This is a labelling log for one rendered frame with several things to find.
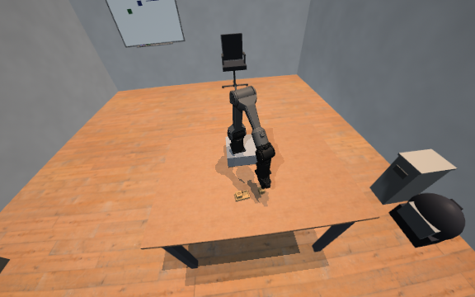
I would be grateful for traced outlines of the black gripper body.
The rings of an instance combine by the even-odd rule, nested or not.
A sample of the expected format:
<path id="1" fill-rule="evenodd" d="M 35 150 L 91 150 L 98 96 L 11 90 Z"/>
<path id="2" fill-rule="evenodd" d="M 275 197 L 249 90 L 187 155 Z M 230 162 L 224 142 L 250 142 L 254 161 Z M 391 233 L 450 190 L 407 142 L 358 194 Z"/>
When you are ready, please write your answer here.
<path id="1" fill-rule="evenodd" d="M 266 189 L 270 188 L 270 174 L 271 170 L 269 170 L 268 172 L 259 171 L 256 163 L 256 175 L 266 185 Z"/>

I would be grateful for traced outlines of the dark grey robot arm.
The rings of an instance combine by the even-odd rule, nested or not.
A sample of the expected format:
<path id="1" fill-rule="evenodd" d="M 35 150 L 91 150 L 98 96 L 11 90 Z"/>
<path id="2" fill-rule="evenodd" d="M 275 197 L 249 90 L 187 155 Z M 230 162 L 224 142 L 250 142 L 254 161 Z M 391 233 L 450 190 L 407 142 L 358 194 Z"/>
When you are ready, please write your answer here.
<path id="1" fill-rule="evenodd" d="M 253 86 L 229 92 L 229 100 L 233 105 L 233 124 L 228 127 L 227 134 L 231 140 L 230 147 L 233 154 L 246 151 L 243 146 L 243 138 L 247 132 L 245 125 L 242 123 L 242 111 L 245 111 L 252 127 L 252 138 L 256 146 L 257 168 L 259 171 L 268 172 L 271 158 L 275 156 L 275 149 L 269 142 L 265 129 L 261 127 L 256 110 L 256 99 L 256 89 Z"/>

